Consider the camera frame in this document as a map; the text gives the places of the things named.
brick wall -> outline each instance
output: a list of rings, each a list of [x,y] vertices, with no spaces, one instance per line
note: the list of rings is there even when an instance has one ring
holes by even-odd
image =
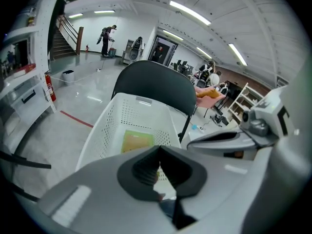
[[[220,82],[224,82],[226,80],[232,82],[232,83],[237,83],[237,85],[241,88],[243,88],[246,83],[248,82],[248,85],[255,89],[256,91],[258,91],[261,95],[265,96],[270,89],[263,86],[262,84],[260,84],[259,82],[246,77],[244,75],[241,75],[239,73],[233,72],[231,70],[225,69],[225,68],[221,68],[221,67],[215,67],[215,71],[220,71],[222,74],[220,76]]]

white plastic basket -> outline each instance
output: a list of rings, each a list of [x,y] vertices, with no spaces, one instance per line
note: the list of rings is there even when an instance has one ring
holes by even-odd
[[[92,161],[120,154],[126,130],[152,134],[155,145],[181,148],[166,104],[145,97],[118,93],[107,105],[89,134],[76,171]],[[159,193],[164,190],[168,192],[168,187],[171,185],[163,171],[159,169],[156,185],[159,190],[156,188],[155,190]]]

fire extinguisher label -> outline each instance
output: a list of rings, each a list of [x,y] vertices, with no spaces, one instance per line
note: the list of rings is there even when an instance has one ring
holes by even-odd
[[[48,85],[49,93],[50,93],[50,95],[52,95],[53,94],[53,90],[52,90],[51,84],[48,83],[47,85]]]

doorway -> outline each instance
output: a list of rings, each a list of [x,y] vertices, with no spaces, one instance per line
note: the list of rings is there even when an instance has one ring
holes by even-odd
[[[171,41],[170,39],[157,35],[148,60],[153,60],[165,66],[169,66],[177,46],[178,44]],[[153,58],[154,54],[156,54],[156,51],[159,51],[158,55],[160,55],[160,57],[158,59]]]

pink cloth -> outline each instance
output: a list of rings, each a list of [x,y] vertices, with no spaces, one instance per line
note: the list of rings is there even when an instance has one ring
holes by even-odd
[[[195,91],[196,93],[202,93],[202,92],[206,92],[206,91],[209,91],[209,90],[212,90],[214,89],[214,87],[208,87],[208,88],[199,88],[199,87],[195,87]],[[216,103],[217,101],[225,98],[225,95],[219,93],[219,96],[215,99],[209,97],[209,96],[204,96],[203,98],[196,98],[196,106],[197,107],[205,107],[205,108],[212,108]]]

